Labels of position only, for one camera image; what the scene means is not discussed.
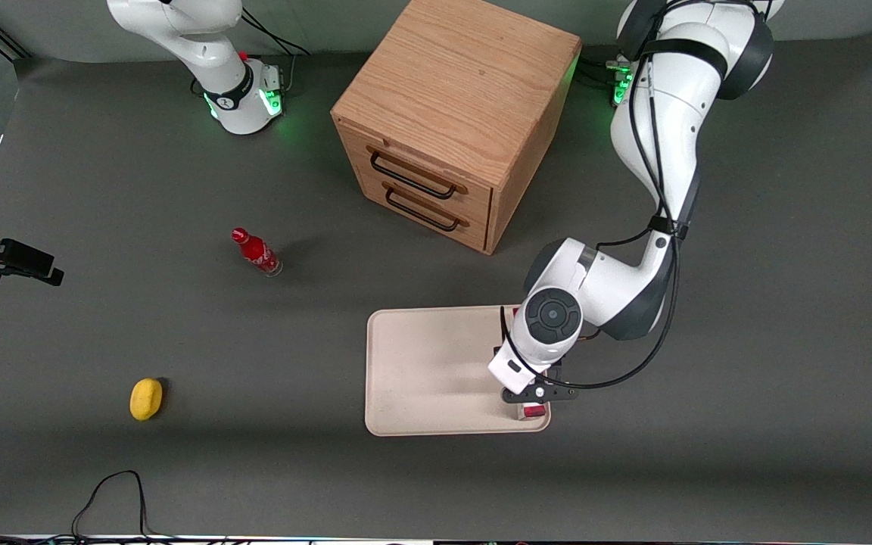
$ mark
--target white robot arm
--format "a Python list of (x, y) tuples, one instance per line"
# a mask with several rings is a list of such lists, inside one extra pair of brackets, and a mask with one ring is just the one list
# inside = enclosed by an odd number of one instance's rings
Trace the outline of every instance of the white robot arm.
[[(572, 238), (547, 245), (530, 268), (524, 283), (528, 296), (512, 331), (489, 363), (507, 390), (521, 394), (541, 379), (574, 346), (584, 322), (617, 341), (644, 337), (655, 327), (669, 280), (677, 277), (678, 252), (699, 187), (696, 140), (702, 122), (716, 98), (741, 96), (764, 76), (772, 56), (765, 21), (784, 1), (629, 4), (618, 44), (637, 69), (612, 121), (612, 142), (658, 207), (640, 234), (650, 234), (643, 259), (629, 266), (600, 251), (601, 244), (589, 248)], [(664, 335), (629, 375), (575, 386), (619, 383), (643, 368), (662, 341)]]
[(211, 113), (233, 134), (260, 131), (282, 111), (277, 66), (242, 60), (222, 32), (241, 0), (107, 0), (124, 29), (172, 52), (204, 87)]

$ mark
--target bottle cap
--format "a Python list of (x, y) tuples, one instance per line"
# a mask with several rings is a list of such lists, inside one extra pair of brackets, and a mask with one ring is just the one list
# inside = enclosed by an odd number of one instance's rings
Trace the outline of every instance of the bottle cap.
[(244, 244), (248, 241), (249, 238), (251, 238), (251, 235), (249, 235), (247, 231), (243, 230), (240, 227), (231, 231), (231, 239), (235, 242), (238, 242), (238, 244)]

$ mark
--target drawer handle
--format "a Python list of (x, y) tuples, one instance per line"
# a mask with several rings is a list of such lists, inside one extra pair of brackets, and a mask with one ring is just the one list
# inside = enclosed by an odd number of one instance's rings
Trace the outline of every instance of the drawer handle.
[(387, 201), (387, 203), (389, 204), (392, 204), (392, 206), (398, 208), (398, 210), (402, 210), (404, 211), (404, 213), (407, 213), (412, 217), (418, 218), (418, 220), (425, 221), (426, 223), (432, 225), (440, 231), (450, 232), (456, 230), (456, 228), (459, 227), (459, 220), (457, 220), (456, 218), (453, 218), (453, 224), (444, 225), (436, 220), (433, 220), (432, 218), (426, 217), (425, 215), (418, 213), (418, 211), (415, 211), (412, 208), (405, 206), (405, 204), (399, 204), (396, 201), (392, 200), (392, 193), (394, 193), (394, 190), (391, 187), (387, 187), (385, 189), (385, 201)]
[(402, 176), (400, 173), (395, 172), (395, 170), (387, 169), (376, 161), (378, 161), (378, 152), (373, 151), (372, 158), (369, 159), (369, 164), (372, 165), (373, 169), (377, 170), (377, 172), (384, 173), (384, 175), (391, 177), (392, 179), (398, 180), (398, 182), (405, 183), (409, 187), (418, 189), (430, 197), (436, 197), (440, 201), (445, 201), (449, 199), (449, 197), (453, 197), (453, 193), (456, 193), (455, 185), (451, 185), (449, 191), (446, 193), (440, 193), (434, 189), (429, 189), (425, 185), (422, 185), (422, 183), (416, 182), (414, 179), (408, 179), (408, 177)]

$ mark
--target green led light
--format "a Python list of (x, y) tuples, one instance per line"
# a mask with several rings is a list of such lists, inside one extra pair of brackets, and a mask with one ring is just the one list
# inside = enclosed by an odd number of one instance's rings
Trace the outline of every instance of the green led light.
[(627, 74), (627, 76), (625, 76), (623, 80), (620, 80), (620, 82), (615, 86), (615, 104), (620, 104), (621, 101), (624, 100), (624, 95), (628, 93), (628, 87), (631, 86), (632, 80), (634, 80), (634, 75), (629, 73), (631, 71), (629, 68), (615, 68), (615, 70)]
[(204, 93), (204, 102), (207, 102), (207, 107), (210, 107), (210, 116), (217, 120), (217, 111), (214, 111), (214, 104), (210, 103), (210, 99), (207, 97), (207, 93)]
[(260, 96), (260, 100), (264, 103), (264, 107), (267, 108), (267, 113), (271, 114), (271, 117), (281, 113), (281, 93), (258, 89), (257, 96)]

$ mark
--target red bottle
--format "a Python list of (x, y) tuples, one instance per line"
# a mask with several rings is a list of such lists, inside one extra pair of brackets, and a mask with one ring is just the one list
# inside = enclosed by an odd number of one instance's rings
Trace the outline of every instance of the red bottle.
[(281, 261), (274, 255), (271, 248), (258, 237), (252, 237), (247, 231), (238, 227), (231, 231), (231, 239), (238, 242), (241, 255), (256, 266), (266, 276), (275, 276), (281, 272)]

